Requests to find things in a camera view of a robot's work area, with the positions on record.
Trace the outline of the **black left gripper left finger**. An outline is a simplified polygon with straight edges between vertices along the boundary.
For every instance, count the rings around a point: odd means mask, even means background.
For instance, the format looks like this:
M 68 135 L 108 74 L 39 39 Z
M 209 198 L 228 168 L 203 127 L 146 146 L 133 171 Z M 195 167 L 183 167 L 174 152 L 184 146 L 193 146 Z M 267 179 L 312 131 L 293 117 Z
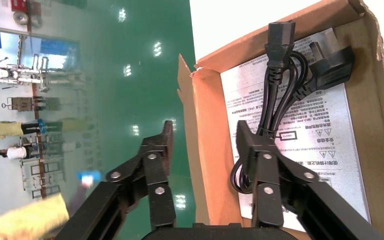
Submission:
M 152 230 L 174 228 L 176 213 L 168 175 L 173 159 L 173 122 L 142 140 L 137 154 L 106 174 L 66 222 L 57 240 L 114 240 L 127 214 L 148 197 Z

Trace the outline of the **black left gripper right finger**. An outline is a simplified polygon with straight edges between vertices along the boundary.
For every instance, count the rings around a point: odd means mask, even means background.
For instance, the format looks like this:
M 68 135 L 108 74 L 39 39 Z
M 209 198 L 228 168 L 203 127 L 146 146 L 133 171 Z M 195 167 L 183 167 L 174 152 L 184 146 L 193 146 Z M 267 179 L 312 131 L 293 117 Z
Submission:
M 272 139 L 252 133 L 244 120 L 237 123 L 236 148 L 252 182 L 252 227 L 282 228 L 287 209 L 313 240 L 383 239 L 316 172 L 282 155 Z

